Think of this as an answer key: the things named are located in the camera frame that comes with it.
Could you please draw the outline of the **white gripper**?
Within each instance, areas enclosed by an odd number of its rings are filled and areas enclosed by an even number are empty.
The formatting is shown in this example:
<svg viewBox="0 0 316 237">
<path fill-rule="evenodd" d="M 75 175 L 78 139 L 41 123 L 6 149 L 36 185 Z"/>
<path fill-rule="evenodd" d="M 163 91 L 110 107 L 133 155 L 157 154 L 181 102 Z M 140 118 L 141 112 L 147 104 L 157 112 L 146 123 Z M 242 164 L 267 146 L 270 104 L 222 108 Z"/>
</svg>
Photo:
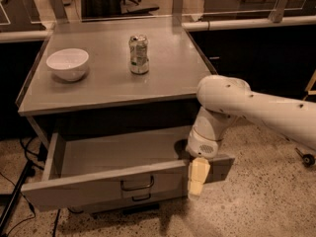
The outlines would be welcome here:
<svg viewBox="0 0 316 237">
<path fill-rule="evenodd" d="M 214 158 L 221 145 L 220 141 L 209 140 L 192 130 L 188 137 L 186 150 L 194 159 L 189 165 L 188 198 L 198 199 L 210 170 L 205 158 Z"/>
</svg>

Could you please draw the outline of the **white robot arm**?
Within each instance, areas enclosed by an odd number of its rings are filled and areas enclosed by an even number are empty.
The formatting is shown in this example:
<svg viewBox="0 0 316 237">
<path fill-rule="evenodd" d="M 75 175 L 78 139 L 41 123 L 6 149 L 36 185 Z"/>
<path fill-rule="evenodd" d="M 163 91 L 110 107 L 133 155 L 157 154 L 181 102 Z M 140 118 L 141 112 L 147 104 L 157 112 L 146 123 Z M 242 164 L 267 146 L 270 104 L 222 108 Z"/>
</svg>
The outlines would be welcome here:
<svg viewBox="0 0 316 237">
<path fill-rule="evenodd" d="M 239 78 L 209 75 L 197 85 L 200 109 L 188 137 L 188 197 L 198 198 L 227 128 L 238 118 L 316 151 L 316 104 L 251 90 Z"/>
</svg>

